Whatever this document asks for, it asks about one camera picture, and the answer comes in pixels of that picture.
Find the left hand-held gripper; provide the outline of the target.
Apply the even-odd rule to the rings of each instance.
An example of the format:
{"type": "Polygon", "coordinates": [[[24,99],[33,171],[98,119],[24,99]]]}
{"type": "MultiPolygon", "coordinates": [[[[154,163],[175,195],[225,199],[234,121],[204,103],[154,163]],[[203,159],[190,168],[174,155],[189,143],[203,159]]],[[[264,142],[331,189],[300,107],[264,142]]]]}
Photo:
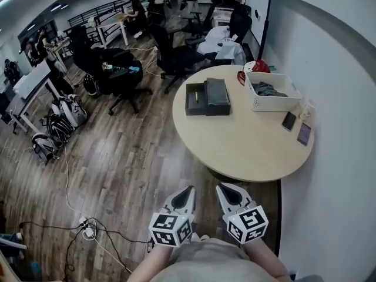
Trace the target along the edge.
{"type": "Polygon", "coordinates": [[[193,234],[195,205],[194,186],[186,186],[168,196],[163,203],[163,211],[154,213],[149,224],[154,243],[168,247],[187,243],[193,234]],[[167,210],[179,211],[168,213],[167,210]]]}

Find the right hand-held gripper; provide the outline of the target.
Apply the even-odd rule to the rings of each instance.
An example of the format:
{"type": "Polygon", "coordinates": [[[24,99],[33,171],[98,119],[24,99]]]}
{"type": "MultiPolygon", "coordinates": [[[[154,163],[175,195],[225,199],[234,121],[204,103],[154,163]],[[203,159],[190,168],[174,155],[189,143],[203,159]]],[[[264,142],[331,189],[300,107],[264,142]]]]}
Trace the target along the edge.
{"type": "MultiPolygon", "coordinates": [[[[242,187],[231,183],[219,183],[216,194],[224,214],[229,214],[235,206],[250,204],[250,195],[242,187]]],[[[229,215],[225,219],[226,230],[239,244],[246,244],[265,235],[269,221],[261,206],[245,209],[229,215]]]]}

